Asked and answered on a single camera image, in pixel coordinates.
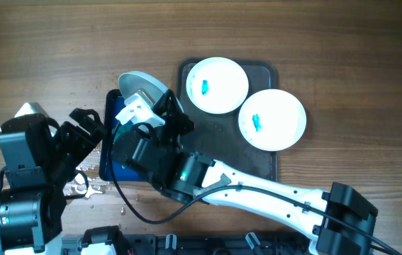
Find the grey white plate bottom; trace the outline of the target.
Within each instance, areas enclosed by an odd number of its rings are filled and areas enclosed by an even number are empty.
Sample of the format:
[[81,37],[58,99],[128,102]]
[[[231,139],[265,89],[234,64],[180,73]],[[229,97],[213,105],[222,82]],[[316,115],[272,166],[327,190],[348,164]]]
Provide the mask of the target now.
[[144,108],[148,108],[151,111],[154,105],[169,90],[160,80],[140,71],[131,71],[120,75],[118,78],[118,87],[124,98],[126,108],[135,100],[134,94],[141,91],[143,93],[141,98],[145,102]]

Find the green scrubbing sponge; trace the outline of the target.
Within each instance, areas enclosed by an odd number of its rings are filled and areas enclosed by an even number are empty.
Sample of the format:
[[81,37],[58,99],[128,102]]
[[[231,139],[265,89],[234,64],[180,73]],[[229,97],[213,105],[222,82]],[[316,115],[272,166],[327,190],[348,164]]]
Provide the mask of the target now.
[[120,125],[119,127],[117,127],[115,129],[116,134],[115,134],[114,139],[115,140],[118,139],[122,134],[130,131],[132,127],[133,127],[133,124],[131,122],[126,123],[125,125]]

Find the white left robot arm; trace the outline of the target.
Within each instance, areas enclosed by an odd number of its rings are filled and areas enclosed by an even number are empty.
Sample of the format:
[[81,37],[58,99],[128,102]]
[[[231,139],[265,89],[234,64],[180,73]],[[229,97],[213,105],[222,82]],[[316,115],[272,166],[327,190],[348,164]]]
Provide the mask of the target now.
[[1,125],[0,254],[46,251],[62,232],[67,201],[84,197],[63,189],[108,131],[93,109],[75,108],[69,116],[71,122],[58,124],[35,103],[31,112]]

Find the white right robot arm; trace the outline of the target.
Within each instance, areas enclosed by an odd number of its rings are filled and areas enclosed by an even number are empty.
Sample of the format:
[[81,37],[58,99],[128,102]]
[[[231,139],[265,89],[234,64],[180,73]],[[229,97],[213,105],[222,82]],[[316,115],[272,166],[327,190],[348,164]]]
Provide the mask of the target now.
[[203,201],[281,222],[308,238],[311,254],[368,254],[377,209],[350,186],[330,191],[297,188],[234,169],[182,149],[179,139],[194,129],[173,91],[155,102],[141,93],[124,101],[117,115],[110,158],[136,172],[163,196],[190,206]]

